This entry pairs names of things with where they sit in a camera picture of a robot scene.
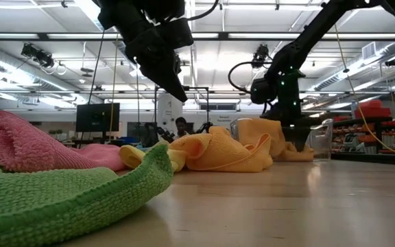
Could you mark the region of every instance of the plastic container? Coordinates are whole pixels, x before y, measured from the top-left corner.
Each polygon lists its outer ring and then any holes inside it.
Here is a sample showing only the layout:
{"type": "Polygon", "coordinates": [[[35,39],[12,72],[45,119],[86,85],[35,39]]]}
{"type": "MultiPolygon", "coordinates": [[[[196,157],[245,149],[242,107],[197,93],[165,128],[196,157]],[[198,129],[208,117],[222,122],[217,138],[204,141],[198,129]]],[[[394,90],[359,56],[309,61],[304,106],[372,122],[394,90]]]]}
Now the plastic container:
{"type": "Polygon", "coordinates": [[[333,119],[326,119],[320,126],[313,126],[306,144],[315,150],[314,159],[329,161],[332,151],[333,119]]]}

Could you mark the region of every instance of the black cable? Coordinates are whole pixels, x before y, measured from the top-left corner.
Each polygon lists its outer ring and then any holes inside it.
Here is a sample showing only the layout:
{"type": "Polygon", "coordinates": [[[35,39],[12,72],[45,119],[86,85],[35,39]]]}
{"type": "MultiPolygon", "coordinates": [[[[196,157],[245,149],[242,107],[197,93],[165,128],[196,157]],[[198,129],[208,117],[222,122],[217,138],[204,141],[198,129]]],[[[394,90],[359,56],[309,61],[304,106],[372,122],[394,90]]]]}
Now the black cable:
{"type": "Polygon", "coordinates": [[[187,20],[188,21],[195,21],[195,20],[198,20],[200,18],[204,18],[205,16],[209,15],[213,10],[215,10],[217,5],[219,5],[219,0],[215,0],[213,6],[211,6],[211,9],[207,10],[205,13],[199,14],[197,16],[189,17],[189,18],[187,18],[187,20]]]}
{"type": "Polygon", "coordinates": [[[267,110],[267,103],[265,103],[265,106],[263,107],[263,112],[261,114],[264,115],[266,113],[266,110],[267,110]]]}
{"type": "MultiPolygon", "coordinates": [[[[237,90],[239,90],[239,91],[242,91],[242,92],[244,92],[244,93],[247,93],[247,94],[251,94],[251,91],[248,91],[248,90],[246,90],[246,89],[243,89],[243,88],[241,88],[240,86],[237,86],[236,84],[234,84],[234,82],[232,82],[232,80],[231,80],[231,74],[232,74],[232,72],[233,72],[235,69],[237,69],[237,67],[240,67],[241,65],[245,65],[245,64],[252,64],[252,63],[257,63],[257,62],[241,62],[241,63],[237,64],[236,66],[234,66],[234,67],[230,70],[230,72],[228,73],[228,81],[230,82],[231,86],[233,86],[235,89],[237,89],[237,90]]],[[[262,62],[262,64],[272,64],[272,62],[262,62]]]]}
{"type": "Polygon", "coordinates": [[[103,39],[104,39],[104,33],[106,30],[103,30],[103,34],[101,35],[101,40],[100,40],[100,48],[99,48],[99,54],[97,55],[97,61],[95,62],[95,69],[94,69],[94,76],[93,76],[93,83],[91,85],[91,91],[89,93],[89,99],[88,99],[88,104],[91,103],[91,97],[93,96],[93,90],[94,90],[94,83],[95,83],[95,76],[97,75],[97,67],[99,66],[99,61],[100,61],[100,53],[101,53],[101,47],[103,47],[103,39]]]}
{"type": "Polygon", "coordinates": [[[139,87],[139,74],[138,74],[139,68],[138,65],[136,66],[136,105],[138,108],[138,139],[141,142],[141,130],[140,130],[140,87],[139,87]]]}

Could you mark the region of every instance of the wooden table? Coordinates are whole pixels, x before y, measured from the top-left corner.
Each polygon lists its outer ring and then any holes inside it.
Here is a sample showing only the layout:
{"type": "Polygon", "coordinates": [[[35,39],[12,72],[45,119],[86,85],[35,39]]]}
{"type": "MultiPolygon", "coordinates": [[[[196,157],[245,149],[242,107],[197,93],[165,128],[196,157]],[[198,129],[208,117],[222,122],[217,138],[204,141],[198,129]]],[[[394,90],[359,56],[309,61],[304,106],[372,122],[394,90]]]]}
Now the wooden table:
{"type": "Polygon", "coordinates": [[[133,215],[63,246],[395,246],[395,165],[180,172],[133,215]]]}

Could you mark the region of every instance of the monitor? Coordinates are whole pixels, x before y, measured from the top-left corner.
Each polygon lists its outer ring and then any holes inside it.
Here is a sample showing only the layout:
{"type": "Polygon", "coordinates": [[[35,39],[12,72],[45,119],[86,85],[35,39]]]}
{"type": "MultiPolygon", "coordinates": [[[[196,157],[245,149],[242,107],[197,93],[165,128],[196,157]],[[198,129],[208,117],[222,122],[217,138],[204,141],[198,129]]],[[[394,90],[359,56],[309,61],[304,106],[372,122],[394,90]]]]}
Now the monitor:
{"type": "Polygon", "coordinates": [[[152,147],[159,141],[156,123],[128,122],[128,137],[135,137],[144,148],[152,147]]]}
{"type": "Polygon", "coordinates": [[[120,103],[77,106],[76,132],[108,132],[112,116],[112,131],[119,131],[120,103]]]}

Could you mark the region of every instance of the cloth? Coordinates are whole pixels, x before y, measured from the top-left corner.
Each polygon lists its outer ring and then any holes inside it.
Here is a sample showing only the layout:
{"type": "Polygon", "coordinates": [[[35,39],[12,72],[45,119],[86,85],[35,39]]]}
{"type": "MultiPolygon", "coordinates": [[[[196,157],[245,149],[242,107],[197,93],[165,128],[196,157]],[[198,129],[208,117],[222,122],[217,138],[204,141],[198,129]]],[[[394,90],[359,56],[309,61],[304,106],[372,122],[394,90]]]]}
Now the cloth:
{"type": "Polygon", "coordinates": [[[65,147],[15,114],[0,110],[0,166],[12,172],[51,169],[125,168],[119,147],[90,144],[81,150],[65,147]]]}
{"type": "Polygon", "coordinates": [[[0,169],[0,246],[50,245],[108,226],[166,190],[172,177],[166,145],[125,176],[105,167],[0,169]]]}
{"type": "MultiPolygon", "coordinates": [[[[175,172],[184,164],[195,171],[261,172],[272,165],[268,154],[270,136],[263,134],[255,144],[243,146],[231,138],[227,129],[215,126],[209,134],[192,134],[174,141],[167,153],[175,172]]],[[[135,168],[145,153],[126,145],[121,147],[120,156],[127,166],[135,168]]]]}
{"type": "Polygon", "coordinates": [[[239,142],[243,145],[256,143],[263,133],[271,139],[269,154],[276,161],[312,161],[314,151],[306,146],[297,152],[292,143],[287,143],[281,128],[281,122],[267,119],[239,119],[237,121],[239,142]]]}
{"type": "MultiPolygon", "coordinates": [[[[158,145],[169,145],[169,143],[167,141],[160,141],[154,147],[158,145]]],[[[152,148],[149,148],[146,152],[144,152],[131,145],[124,145],[120,148],[119,153],[123,163],[125,163],[128,167],[135,169],[141,164],[141,161],[144,159],[145,154],[149,152],[152,148]]],[[[169,155],[172,169],[175,172],[179,172],[185,165],[185,158],[187,156],[187,153],[180,150],[168,149],[167,154],[169,155]]]]}

